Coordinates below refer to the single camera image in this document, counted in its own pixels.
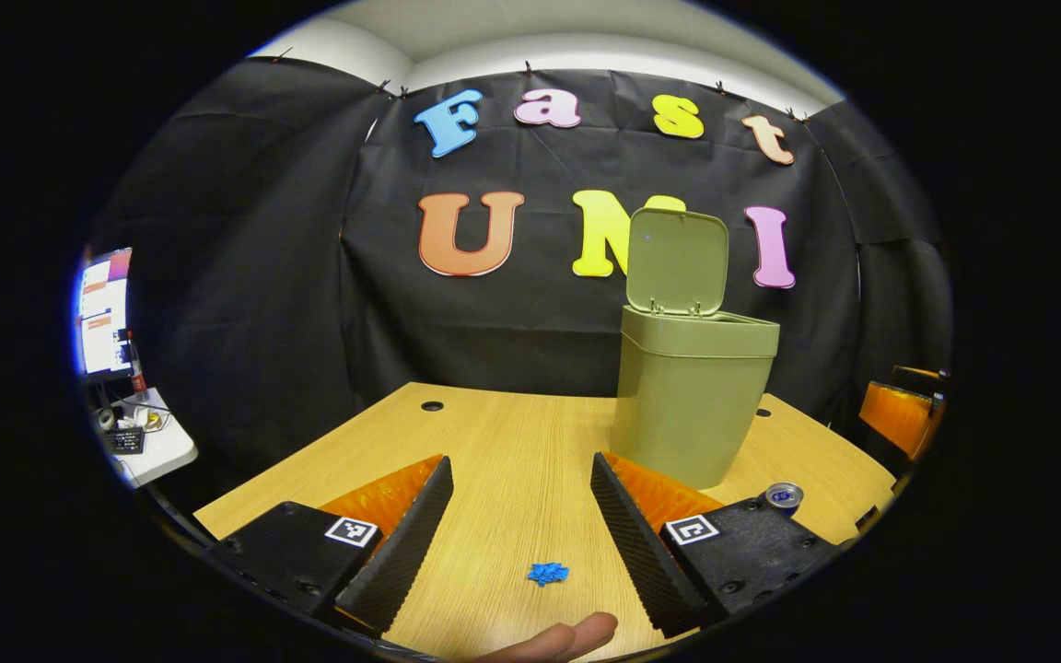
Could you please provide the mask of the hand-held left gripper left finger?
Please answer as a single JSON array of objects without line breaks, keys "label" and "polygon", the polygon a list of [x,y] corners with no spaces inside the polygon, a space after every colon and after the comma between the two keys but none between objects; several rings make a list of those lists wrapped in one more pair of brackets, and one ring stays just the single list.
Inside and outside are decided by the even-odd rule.
[{"label": "hand-held left gripper left finger", "polygon": [[435,454],[319,508],[282,501],[209,545],[209,561],[305,616],[380,636],[425,561],[453,466]]}]

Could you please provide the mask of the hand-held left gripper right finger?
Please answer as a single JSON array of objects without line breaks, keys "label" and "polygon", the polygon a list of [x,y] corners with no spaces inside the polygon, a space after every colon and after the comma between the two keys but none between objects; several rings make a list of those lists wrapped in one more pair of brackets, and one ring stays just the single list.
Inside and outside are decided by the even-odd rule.
[{"label": "hand-held left gripper right finger", "polygon": [[772,500],[721,505],[607,452],[590,487],[653,628],[678,636],[775,600],[841,553]]}]

